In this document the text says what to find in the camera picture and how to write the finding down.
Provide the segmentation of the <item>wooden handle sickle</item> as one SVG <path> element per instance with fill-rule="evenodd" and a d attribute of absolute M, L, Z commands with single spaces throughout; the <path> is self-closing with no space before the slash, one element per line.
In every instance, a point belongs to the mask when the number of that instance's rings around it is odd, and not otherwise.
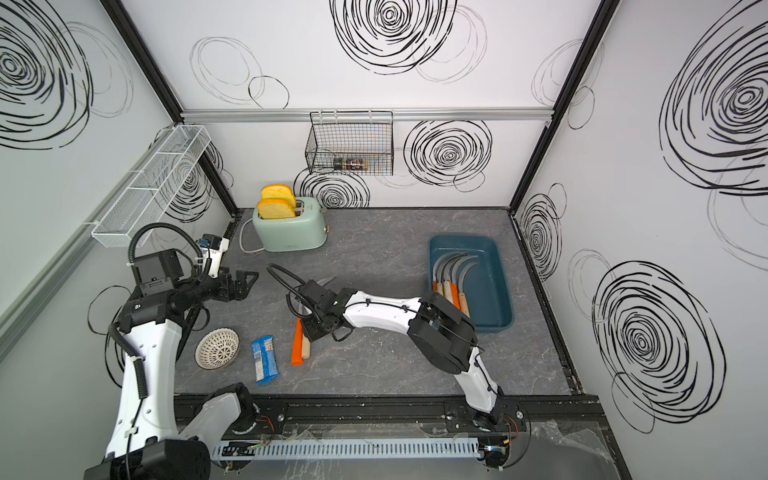
<path fill-rule="evenodd" d="M 453 266 L 464 256 L 465 254 L 463 252 L 452 253 L 447 257 L 447 260 L 442 264 L 440 269 L 439 280 L 442 295 L 452 304 L 455 303 L 453 295 L 452 270 Z"/>
<path fill-rule="evenodd" d="M 319 281 L 319 284 L 321 286 L 327 286 L 328 284 L 330 284 L 335 279 L 336 279 L 335 276 L 323 278 L 323 279 L 321 279 Z M 306 335 L 303 335 L 303 337 L 302 337 L 302 351 L 301 351 L 301 354 L 302 354 L 302 359 L 303 360 L 308 360 L 310 358 L 310 355 L 311 355 L 311 342 L 310 342 L 310 340 L 308 339 L 308 337 Z"/>
<path fill-rule="evenodd" d="M 460 273 L 458 277 L 458 283 L 457 283 L 457 291 L 458 291 L 458 299 L 460 304 L 460 309 L 464 315 L 467 317 L 470 316 L 469 311 L 469 305 L 468 300 L 465 292 L 465 281 L 466 277 L 468 276 L 468 272 L 471 271 L 474 267 L 478 265 L 478 262 L 471 262 L 469 263 Z"/>

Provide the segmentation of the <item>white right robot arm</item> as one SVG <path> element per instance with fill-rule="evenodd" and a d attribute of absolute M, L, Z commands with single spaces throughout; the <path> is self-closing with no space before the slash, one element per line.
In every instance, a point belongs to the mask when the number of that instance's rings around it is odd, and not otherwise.
<path fill-rule="evenodd" d="M 475 422 L 486 427 L 501 421 L 503 397 L 482 359 L 474 323 L 440 294 L 395 299 L 351 288 L 337 292 L 314 280 L 288 295 L 306 310 L 302 328 L 312 342 L 330 335 L 340 342 L 340 330 L 372 328 L 407 336 L 435 368 L 455 377 Z"/>

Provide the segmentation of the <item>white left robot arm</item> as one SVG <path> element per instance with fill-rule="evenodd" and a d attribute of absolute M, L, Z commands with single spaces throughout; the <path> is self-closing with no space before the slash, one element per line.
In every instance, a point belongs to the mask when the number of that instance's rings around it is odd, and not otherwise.
<path fill-rule="evenodd" d="M 128 249 L 136 288 L 107 329 L 125 360 L 118 414 L 104 458 L 86 479 L 207 479 L 223 435 L 256 420 L 252 397 L 238 382 L 211 394 L 184 429 L 177 426 L 175 369 L 193 311 L 209 300 L 245 299 L 259 277 L 225 268 L 212 274 L 211 259 L 201 250 L 195 256 L 185 277 L 171 251 L 139 256 Z"/>

